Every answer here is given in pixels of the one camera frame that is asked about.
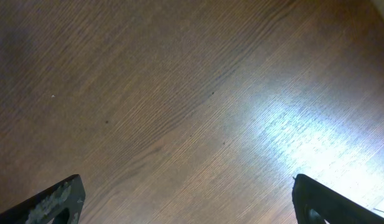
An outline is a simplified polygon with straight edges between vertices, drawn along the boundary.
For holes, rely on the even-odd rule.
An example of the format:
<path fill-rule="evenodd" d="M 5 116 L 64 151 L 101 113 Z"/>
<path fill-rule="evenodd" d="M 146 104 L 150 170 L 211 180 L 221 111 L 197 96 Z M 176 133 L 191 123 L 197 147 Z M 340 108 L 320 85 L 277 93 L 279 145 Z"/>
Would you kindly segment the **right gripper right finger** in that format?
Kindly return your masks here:
<path fill-rule="evenodd" d="M 384 218 L 305 174 L 294 178 L 292 201 L 298 224 L 384 224 Z"/>

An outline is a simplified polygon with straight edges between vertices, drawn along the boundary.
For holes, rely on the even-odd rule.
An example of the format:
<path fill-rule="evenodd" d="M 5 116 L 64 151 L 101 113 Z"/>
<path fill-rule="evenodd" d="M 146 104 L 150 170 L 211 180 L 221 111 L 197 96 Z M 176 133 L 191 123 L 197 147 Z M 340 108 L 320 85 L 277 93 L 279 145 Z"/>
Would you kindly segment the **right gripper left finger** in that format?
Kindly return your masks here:
<path fill-rule="evenodd" d="M 73 174 L 0 213 L 0 224 L 78 224 L 85 197 L 80 175 Z"/>

